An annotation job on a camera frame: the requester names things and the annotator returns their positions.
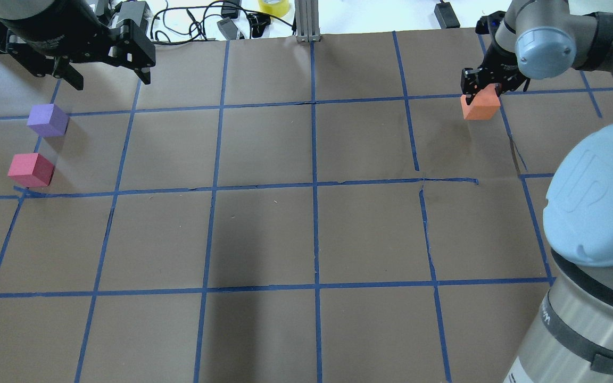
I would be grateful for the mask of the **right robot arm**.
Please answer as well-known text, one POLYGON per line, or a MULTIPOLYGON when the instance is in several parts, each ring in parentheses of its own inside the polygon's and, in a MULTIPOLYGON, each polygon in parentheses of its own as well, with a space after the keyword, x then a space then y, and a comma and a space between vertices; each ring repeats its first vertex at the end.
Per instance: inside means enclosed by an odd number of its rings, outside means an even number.
MULTIPOLYGON (((513 1, 485 15, 481 65, 461 75, 464 107, 568 69, 613 76, 613 1, 513 1)), ((506 382, 613 382, 613 124, 578 143, 546 194, 543 232, 560 271, 506 382)))

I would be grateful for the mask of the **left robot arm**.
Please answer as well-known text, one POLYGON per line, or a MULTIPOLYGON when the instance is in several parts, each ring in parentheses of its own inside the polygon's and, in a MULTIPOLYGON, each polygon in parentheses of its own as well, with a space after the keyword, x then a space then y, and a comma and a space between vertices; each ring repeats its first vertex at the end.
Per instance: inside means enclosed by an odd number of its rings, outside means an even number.
POLYGON ((32 75, 54 76, 76 90, 84 87, 73 67, 80 63, 127 68, 150 84, 151 16, 145 1, 0 1, 7 53, 32 75))

